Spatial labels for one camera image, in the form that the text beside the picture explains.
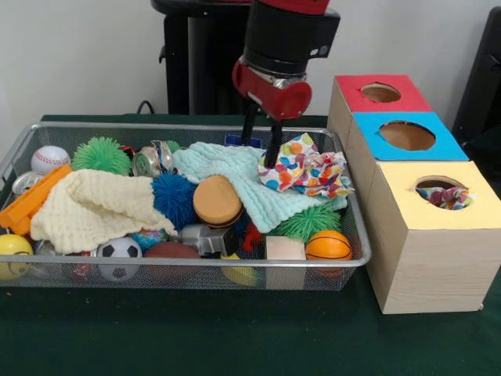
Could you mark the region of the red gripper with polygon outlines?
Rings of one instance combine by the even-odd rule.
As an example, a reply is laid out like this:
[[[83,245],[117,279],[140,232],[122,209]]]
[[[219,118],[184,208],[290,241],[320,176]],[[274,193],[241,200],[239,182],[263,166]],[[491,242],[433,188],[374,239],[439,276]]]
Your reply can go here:
[[[265,167],[274,167],[282,145],[282,120],[299,118],[312,99],[312,88],[301,78],[278,78],[258,72],[237,60],[232,81],[243,98],[249,99],[240,137],[242,146],[250,146],[255,119],[260,108],[271,121],[272,139],[265,155]]]

